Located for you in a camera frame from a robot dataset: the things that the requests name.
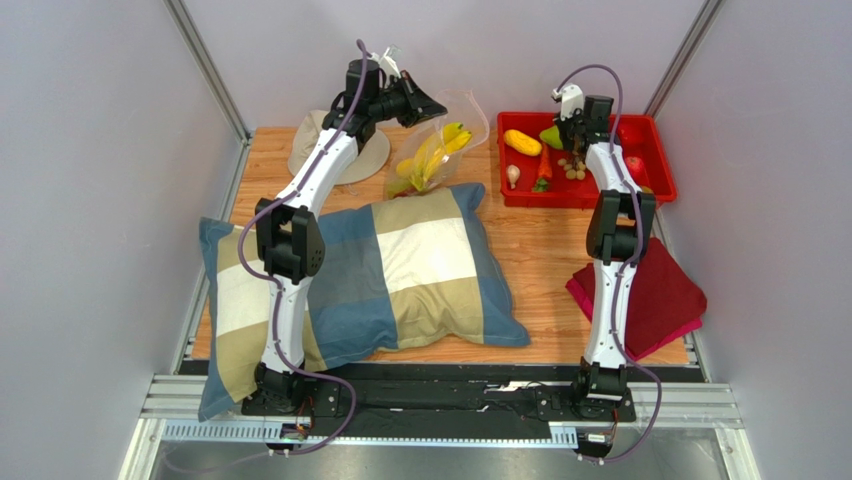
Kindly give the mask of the yellow banana bunch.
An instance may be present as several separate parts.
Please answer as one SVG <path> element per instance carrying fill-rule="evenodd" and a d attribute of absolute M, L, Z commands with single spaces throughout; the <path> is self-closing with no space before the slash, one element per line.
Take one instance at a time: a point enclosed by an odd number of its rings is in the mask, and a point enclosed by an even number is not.
<path fill-rule="evenodd" d="M 413 157 L 414 170 L 408 177 L 411 185 L 419 192 L 425 191 L 445 158 L 465 148 L 472 137 L 462 122 L 449 123 L 432 134 Z"/>

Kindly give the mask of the clear zip top bag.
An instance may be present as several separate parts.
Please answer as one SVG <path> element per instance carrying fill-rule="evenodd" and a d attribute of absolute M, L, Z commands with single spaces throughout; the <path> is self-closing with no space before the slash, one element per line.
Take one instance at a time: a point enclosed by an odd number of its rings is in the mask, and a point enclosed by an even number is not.
<path fill-rule="evenodd" d="M 420 196 L 437 189 L 456 173 L 463 155 L 488 139 L 488 119 L 471 90 L 443 90 L 436 100 L 447 113 L 414 127 L 395 151 L 385 181 L 385 199 Z"/>

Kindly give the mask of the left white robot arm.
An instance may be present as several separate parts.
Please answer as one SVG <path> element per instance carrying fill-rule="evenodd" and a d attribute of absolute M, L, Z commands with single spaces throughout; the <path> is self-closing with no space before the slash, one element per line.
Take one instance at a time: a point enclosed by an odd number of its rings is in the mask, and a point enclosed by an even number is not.
<path fill-rule="evenodd" d="M 405 71 L 376 60 L 353 60 L 344 89 L 321 123 L 316 145 L 291 182 L 273 199 L 260 199 L 252 228 L 270 287 L 266 346 L 254 377 L 253 398 L 282 413 L 297 411 L 305 396 L 302 328 L 308 291 L 324 262 L 318 215 L 344 170 L 380 122 L 411 128 L 446 115 Z"/>

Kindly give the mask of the yellow lemon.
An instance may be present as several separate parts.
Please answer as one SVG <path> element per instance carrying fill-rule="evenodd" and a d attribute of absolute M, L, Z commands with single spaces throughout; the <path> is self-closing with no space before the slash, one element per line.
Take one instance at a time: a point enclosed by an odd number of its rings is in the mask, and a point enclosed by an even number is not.
<path fill-rule="evenodd" d="M 395 174 L 399 178 L 408 178 L 412 175 L 414 170 L 414 159 L 407 158 L 400 161 L 395 167 Z"/>

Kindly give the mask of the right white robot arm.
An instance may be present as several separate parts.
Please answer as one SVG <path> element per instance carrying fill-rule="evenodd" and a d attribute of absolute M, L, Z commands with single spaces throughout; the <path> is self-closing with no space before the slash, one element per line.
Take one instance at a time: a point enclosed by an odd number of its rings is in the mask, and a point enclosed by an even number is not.
<path fill-rule="evenodd" d="M 554 118 L 562 145 L 585 153 L 599 194 L 586 236 L 595 280 L 592 329 L 571 386 L 570 405 L 581 419 L 613 416 L 625 402 L 627 366 L 624 342 L 630 293 L 647 251 L 656 200 L 631 176 L 609 120 L 613 98 L 584 96 L 569 85 L 559 92 Z"/>

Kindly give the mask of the brown longan cluster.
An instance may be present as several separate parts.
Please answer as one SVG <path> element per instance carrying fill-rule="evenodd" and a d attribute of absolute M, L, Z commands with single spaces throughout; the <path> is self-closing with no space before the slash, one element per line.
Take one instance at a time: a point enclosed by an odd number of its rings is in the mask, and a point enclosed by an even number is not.
<path fill-rule="evenodd" d="M 557 165 L 562 168 L 564 177 L 569 181 L 582 181 L 587 176 L 587 166 L 580 156 L 560 158 Z"/>

